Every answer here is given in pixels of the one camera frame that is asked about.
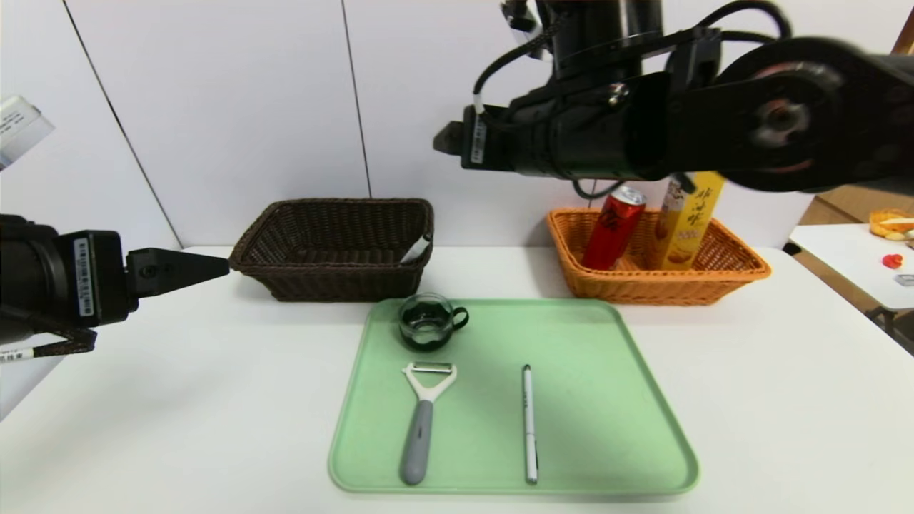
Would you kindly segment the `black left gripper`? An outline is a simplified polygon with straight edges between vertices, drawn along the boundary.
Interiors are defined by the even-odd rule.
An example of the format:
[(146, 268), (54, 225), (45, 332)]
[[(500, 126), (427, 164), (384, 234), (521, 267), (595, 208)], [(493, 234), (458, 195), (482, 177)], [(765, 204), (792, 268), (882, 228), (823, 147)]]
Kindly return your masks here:
[(114, 231), (60, 234), (2, 215), (2, 344), (39, 334), (93, 345), (95, 326), (127, 319), (129, 296), (154, 297), (227, 276), (226, 259), (140, 248), (125, 257)]

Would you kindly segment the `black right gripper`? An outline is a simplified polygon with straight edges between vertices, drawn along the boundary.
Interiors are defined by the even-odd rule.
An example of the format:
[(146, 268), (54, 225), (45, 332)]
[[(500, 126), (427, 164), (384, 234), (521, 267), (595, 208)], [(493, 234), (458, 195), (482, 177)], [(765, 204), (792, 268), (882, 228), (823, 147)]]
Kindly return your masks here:
[(467, 107), (463, 121), (448, 121), (432, 139), (443, 155), (461, 155), (466, 169), (559, 178), (553, 157), (555, 137), (549, 105), (498, 107), (486, 105), (496, 125)]

